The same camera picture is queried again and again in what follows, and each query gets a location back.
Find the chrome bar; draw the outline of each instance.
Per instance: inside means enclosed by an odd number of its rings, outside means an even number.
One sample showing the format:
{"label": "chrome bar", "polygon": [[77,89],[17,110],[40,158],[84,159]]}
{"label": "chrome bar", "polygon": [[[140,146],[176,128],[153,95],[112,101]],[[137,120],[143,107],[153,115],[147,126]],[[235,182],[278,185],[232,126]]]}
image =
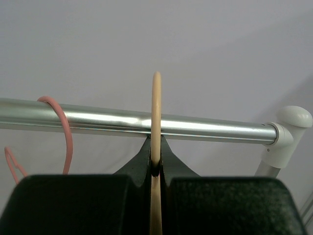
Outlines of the chrome bar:
{"label": "chrome bar", "polygon": [[[139,136],[151,131],[151,113],[61,104],[73,133]],[[58,116],[42,102],[0,98],[0,128],[62,132]],[[271,125],[162,115],[168,139],[271,144]]]}
{"label": "chrome bar", "polygon": [[304,226],[307,226],[313,220],[313,192],[301,208],[300,215]]}

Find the white wall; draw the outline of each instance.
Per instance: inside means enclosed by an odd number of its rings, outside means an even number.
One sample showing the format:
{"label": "white wall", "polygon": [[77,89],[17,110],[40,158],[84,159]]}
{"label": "white wall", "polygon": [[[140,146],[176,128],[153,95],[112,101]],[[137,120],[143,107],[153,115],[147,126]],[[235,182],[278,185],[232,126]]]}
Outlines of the white wall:
{"label": "white wall", "polygon": [[[2,1],[0,96],[267,122],[286,104],[313,112],[313,2]],[[313,190],[313,130],[279,178],[301,206]],[[71,173],[114,172],[143,139],[74,135]],[[60,133],[0,130],[31,174],[62,172]],[[262,146],[170,141],[202,175],[252,175]],[[0,158],[0,208],[14,186]]]}

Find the white plastic connector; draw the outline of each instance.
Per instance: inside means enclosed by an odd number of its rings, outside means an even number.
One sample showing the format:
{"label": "white plastic connector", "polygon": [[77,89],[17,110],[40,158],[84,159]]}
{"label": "white plastic connector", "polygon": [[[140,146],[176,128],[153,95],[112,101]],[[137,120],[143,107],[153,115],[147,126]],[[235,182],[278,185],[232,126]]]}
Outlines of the white plastic connector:
{"label": "white plastic connector", "polygon": [[265,145],[262,161],[275,168],[285,168],[307,128],[312,127],[312,115],[298,106],[286,106],[276,114],[278,122],[269,123],[277,131],[277,139]]}

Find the silver pipe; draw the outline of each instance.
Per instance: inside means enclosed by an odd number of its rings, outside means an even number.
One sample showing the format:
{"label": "silver pipe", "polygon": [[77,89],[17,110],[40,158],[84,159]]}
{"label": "silver pipe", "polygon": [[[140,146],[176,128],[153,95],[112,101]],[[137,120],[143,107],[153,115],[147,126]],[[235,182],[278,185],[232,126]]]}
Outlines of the silver pipe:
{"label": "silver pipe", "polygon": [[255,172],[255,176],[268,176],[268,177],[276,178],[279,171],[280,171],[279,168],[275,168],[261,161],[258,166],[258,169]]}
{"label": "silver pipe", "polygon": [[300,210],[300,215],[304,226],[307,226],[313,218],[313,192],[308,197],[307,201],[304,203]]}
{"label": "silver pipe", "polygon": [[[151,113],[61,104],[73,133],[139,136],[151,132]],[[62,132],[59,118],[42,102],[0,98],[0,128]],[[168,139],[271,144],[271,125],[162,115]]]}

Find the pink wire hook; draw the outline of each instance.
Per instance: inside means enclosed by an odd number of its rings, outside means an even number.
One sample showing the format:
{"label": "pink wire hook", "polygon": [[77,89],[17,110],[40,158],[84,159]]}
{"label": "pink wire hook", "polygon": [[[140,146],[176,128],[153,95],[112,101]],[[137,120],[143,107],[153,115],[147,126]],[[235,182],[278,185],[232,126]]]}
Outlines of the pink wire hook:
{"label": "pink wire hook", "polygon": [[[73,137],[72,137],[72,133],[70,131],[67,117],[65,116],[65,113],[63,112],[61,106],[53,98],[51,98],[49,96],[42,96],[37,101],[46,102],[49,105],[51,105],[51,107],[53,108],[53,110],[58,115],[58,117],[61,121],[62,127],[64,129],[65,141],[66,141],[66,146],[67,146],[67,153],[66,153],[66,158],[65,158],[64,168],[63,168],[63,174],[68,174],[69,167],[70,167],[72,157],[73,157]],[[23,174],[23,176],[27,176],[27,173],[24,170],[24,168],[18,164],[18,162],[16,161],[16,159],[15,159],[15,157],[14,157],[14,155],[13,155],[13,153],[9,147],[4,148],[4,153],[5,153],[5,158],[6,158],[6,161],[8,163],[8,166],[9,166],[10,171],[12,173],[12,176],[13,176],[16,184],[17,184],[19,182],[19,180],[18,180],[16,172],[15,172],[15,170],[14,170],[14,168],[10,162],[10,158],[12,159],[14,167],[16,169],[20,170],[20,172]]]}

